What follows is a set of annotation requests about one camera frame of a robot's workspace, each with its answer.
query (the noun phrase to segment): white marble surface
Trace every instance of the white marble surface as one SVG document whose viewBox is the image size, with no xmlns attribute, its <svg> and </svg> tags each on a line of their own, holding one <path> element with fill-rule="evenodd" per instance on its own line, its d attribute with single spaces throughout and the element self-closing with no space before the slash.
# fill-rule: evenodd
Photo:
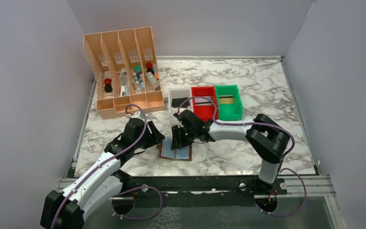
<svg viewBox="0 0 366 229">
<path fill-rule="evenodd" d="M 295 148 L 283 167 L 301 174 L 314 174 L 310 153 L 303 135 L 283 69 L 278 60 L 162 60 L 159 77 L 165 107 L 168 88 L 230 85 L 239 87 L 243 117 L 258 113 L 270 116 L 295 137 Z M 172 136 L 167 110 L 148 113 L 158 130 Z M 126 117 L 102 120 L 96 112 L 96 93 L 90 109 L 75 176 L 81 176 L 99 157 L 127 123 Z M 261 158 L 248 142 L 223 140 L 193 144 L 192 161 L 171 161 L 158 157 L 151 147 L 130 159 L 122 170 L 133 176 L 241 175 L 258 174 Z"/>
</svg>

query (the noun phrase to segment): orange plastic organizer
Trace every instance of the orange plastic organizer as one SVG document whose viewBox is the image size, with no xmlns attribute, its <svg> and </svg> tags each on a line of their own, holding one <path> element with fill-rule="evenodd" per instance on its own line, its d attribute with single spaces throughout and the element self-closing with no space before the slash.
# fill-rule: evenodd
<svg viewBox="0 0 366 229">
<path fill-rule="evenodd" d="M 165 109 L 162 91 L 153 89 L 143 74 L 140 77 L 144 88 L 141 83 L 134 84 L 135 66 L 141 66 L 145 73 L 148 62 L 157 65 L 151 27 L 87 34 L 84 36 L 83 46 L 96 77 L 97 112 L 103 119 L 124 116 L 128 104 L 136 104 L 146 112 Z M 118 75 L 123 68 L 127 72 L 126 85 L 129 88 L 129 95 L 125 96 L 120 95 Z M 106 78 L 112 80 L 111 93 L 104 91 Z"/>
</svg>

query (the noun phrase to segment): red cap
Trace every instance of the red cap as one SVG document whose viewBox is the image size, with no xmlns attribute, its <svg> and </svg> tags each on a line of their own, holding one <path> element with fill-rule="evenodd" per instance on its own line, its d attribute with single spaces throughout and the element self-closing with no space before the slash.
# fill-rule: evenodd
<svg viewBox="0 0 366 229">
<path fill-rule="evenodd" d="M 112 80 L 111 79 L 104 79 L 104 84 L 111 84 Z"/>
</svg>

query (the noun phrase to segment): tabletop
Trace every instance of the tabletop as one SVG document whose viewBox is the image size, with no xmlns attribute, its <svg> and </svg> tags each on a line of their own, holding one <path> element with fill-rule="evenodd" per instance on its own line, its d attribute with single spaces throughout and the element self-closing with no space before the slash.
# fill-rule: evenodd
<svg viewBox="0 0 366 229">
<path fill-rule="evenodd" d="M 159 60 L 158 71 L 165 110 L 147 113 L 157 129 L 172 137 L 169 124 L 168 89 L 193 86 L 232 85 L 239 88 L 243 117 L 253 119 L 263 113 L 271 117 L 295 138 L 295 148 L 283 167 L 300 174 L 315 174 L 306 138 L 279 60 Z M 99 158 L 104 147 L 120 134 L 127 117 L 103 120 L 96 111 L 97 93 L 78 155 L 75 176 L 80 177 Z M 261 158 L 248 142 L 222 140 L 193 144 L 192 161 L 172 161 L 158 157 L 153 146 L 134 156 L 122 170 L 133 176 L 206 176 L 258 174 Z"/>
</svg>

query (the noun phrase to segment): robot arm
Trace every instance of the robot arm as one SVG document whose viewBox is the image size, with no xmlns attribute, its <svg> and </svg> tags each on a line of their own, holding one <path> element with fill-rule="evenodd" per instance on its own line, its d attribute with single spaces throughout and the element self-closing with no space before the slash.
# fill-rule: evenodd
<svg viewBox="0 0 366 229">
<path fill-rule="evenodd" d="M 144 125 L 141 112 L 136 112 L 129 119 L 124 132 L 107 144 L 99 159 L 85 174 L 62 192 L 51 191 L 44 202 L 40 225 L 50 229 L 60 204 L 68 197 L 55 220 L 55 229 L 81 229 L 92 212 L 107 199 L 119 194 L 122 182 L 112 175 L 133 157 L 135 150 L 155 146 L 165 139 L 150 121 L 140 141 L 122 155 L 114 157 L 138 139 Z"/>
<path fill-rule="evenodd" d="M 274 183 L 290 138 L 286 133 L 274 128 L 273 126 L 279 125 L 268 116 L 256 116 L 254 122 L 261 125 L 245 125 L 244 121 L 220 121 L 221 124 L 217 124 L 212 119 L 203 122 L 190 110 L 184 110 L 174 116 L 180 124 L 172 127 L 172 149 L 189 146 L 195 139 L 203 142 L 224 139 L 248 141 L 262 158 L 259 179 L 267 184 Z"/>
</svg>

